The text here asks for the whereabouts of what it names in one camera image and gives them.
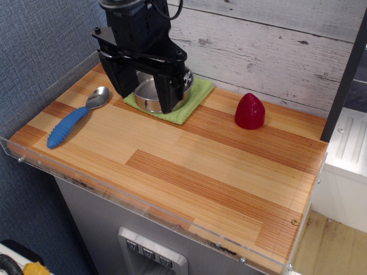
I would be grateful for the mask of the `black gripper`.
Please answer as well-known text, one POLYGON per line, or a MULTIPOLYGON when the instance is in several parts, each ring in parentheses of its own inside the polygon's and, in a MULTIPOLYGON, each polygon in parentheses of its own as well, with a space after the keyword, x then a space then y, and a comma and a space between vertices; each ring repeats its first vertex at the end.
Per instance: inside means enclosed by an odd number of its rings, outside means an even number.
MULTIPOLYGON (((122 62, 132 59, 133 66, 152 66, 168 74, 185 74, 187 54, 169 37, 171 21, 178 18, 182 6, 171 16, 167 5, 102 5, 107 26, 94 29, 99 43, 102 67, 117 93, 126 98, 138 87, 136 70, 122 62)), ((173 111, 183 99, 184 87, 170 76, 154 76, 161 112, 173 111)))

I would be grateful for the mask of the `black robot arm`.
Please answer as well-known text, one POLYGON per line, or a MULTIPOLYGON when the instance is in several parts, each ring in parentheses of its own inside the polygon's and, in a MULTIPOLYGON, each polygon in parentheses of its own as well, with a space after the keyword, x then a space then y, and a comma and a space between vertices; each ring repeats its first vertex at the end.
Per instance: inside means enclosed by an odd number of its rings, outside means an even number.
POLYGON ((170 113, 184 97, 186 52, 169 37, 166 1, 99 1, 107 26, 96 27, 99 58, 115 90, 123 98, 138 87, 137 72, 154 79, 161 111, 170 113))

